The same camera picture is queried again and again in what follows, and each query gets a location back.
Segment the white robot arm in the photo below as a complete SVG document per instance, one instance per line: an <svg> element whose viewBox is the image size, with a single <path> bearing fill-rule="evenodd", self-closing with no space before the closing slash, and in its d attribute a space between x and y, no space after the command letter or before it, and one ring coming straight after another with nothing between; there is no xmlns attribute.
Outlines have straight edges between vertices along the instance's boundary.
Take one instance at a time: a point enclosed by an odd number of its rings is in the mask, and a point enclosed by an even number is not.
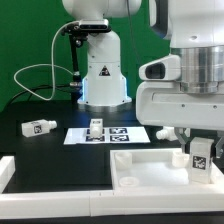
<svg viewBox="0 0 224 224"><path fill-rule="evenodd" d="M89 44L81 103L92 108L126 101L119 63L127 53L109 29L130 24L141 82L136 118L148 126L224 131L224 0L62 0L74 32Z"/></svg>

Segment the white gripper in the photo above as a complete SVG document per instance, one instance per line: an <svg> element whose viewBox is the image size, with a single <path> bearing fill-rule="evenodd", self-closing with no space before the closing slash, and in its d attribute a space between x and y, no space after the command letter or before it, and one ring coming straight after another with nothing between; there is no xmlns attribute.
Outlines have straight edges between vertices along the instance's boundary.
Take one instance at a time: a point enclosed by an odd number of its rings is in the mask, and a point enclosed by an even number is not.
<svg viewBox="0 0 224 224"><path fill-rule="evenodd" d="M216 93L189 94L180 90L180 58L168 55L139 68L142 83L136 93L136 117L142 125L171 126L187 153L186 128L216 130L216 158L224 146L224 82Z"/></svg>

